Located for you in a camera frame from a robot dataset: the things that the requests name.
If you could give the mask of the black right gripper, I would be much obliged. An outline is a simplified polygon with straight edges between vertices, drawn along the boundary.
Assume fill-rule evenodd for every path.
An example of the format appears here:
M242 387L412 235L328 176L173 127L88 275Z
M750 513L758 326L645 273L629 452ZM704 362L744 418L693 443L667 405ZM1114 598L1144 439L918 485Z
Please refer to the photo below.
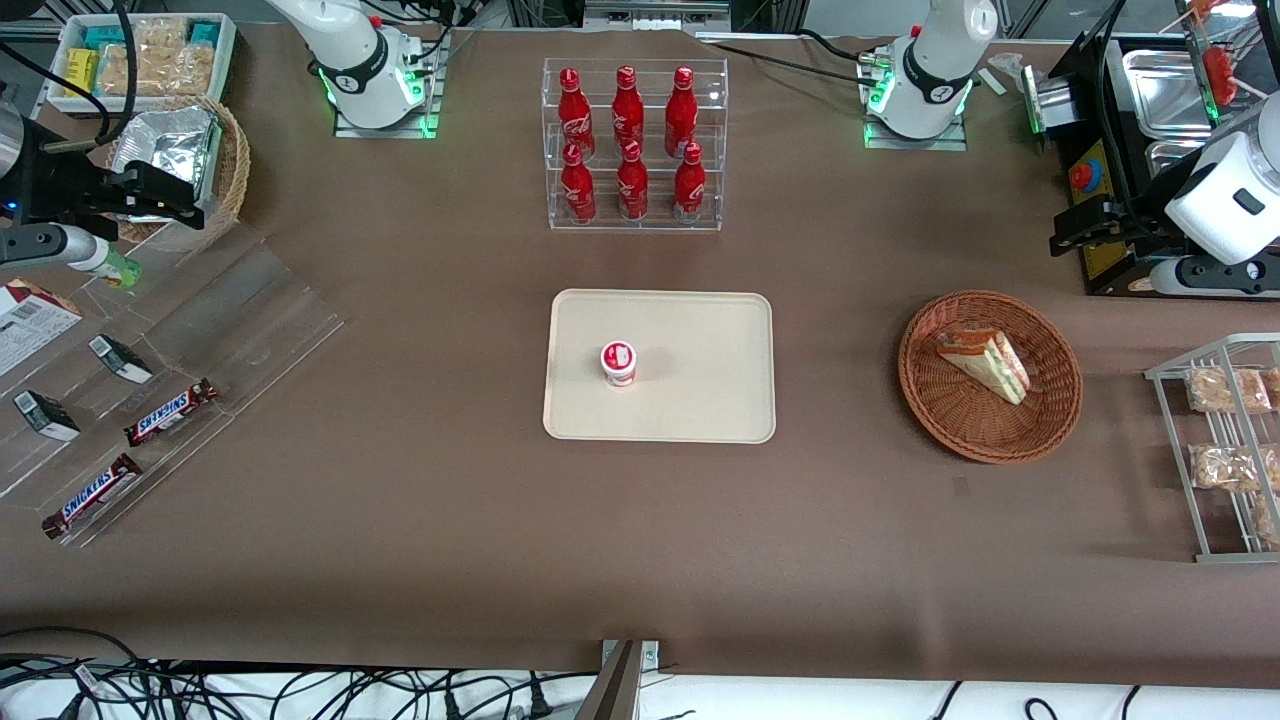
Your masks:
M24 150L22 223L97 227L119 215L131 222L154 217L193 231L206 227L205 210L187 179L141 160L128 161L120 170L120 187L128 195L114 184L113 177L79 152Z

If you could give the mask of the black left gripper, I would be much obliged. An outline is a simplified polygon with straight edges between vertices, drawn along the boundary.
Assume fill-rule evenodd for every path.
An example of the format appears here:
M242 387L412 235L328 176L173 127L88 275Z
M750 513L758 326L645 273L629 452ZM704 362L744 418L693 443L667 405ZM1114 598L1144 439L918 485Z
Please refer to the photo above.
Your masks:
M1055 227L1066 229L1056 229L1050 236L1050 255L1061 258L1074 249L1116 242L1133 246L1140 258L1152 255L1167 246L1161 218L1160 211L1149 211L1137 200L1096 195L1056 215Z

